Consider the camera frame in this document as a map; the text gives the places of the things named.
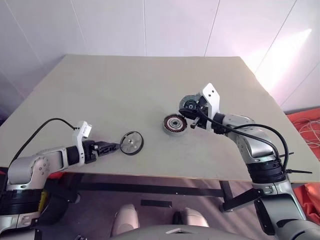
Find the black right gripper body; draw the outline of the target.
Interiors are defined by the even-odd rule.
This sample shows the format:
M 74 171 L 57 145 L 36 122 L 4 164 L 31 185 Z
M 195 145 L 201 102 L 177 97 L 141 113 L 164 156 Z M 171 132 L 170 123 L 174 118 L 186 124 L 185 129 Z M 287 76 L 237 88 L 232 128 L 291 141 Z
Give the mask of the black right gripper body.
M 201 96 L 197 102 L 197 127 L 201 129 L 212 129 L 212 120 L 208 116 L 208 110 L 207 101 Z

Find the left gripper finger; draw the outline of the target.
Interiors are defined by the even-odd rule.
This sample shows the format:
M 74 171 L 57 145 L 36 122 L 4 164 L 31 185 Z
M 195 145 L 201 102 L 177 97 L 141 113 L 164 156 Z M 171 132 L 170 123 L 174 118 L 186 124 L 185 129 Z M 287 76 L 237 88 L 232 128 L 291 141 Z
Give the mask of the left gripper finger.
M 98 146 L 99 149 L 106 149 L 106 148 L 118 149 L 120 147 L 118 143 L 105 142 L 105 141 L 97 141 L 96 145 Z
M 99 157 L 102 157 L 108 154 L 112 154 L 118 150 L 119 150 L 118 146 L 100 146 L 97 149 L 97 155 Z

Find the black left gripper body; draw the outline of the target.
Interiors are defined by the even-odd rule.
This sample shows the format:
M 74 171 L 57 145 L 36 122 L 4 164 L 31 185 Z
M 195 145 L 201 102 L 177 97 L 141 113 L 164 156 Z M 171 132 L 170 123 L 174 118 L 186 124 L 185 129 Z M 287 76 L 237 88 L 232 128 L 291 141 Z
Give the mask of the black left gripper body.
M 96 151 L 99 148 L 99 144 L 93 140 L 83 141 L 83 150 L 84 150 L 84 163 L 90 164 L 97 160 Z

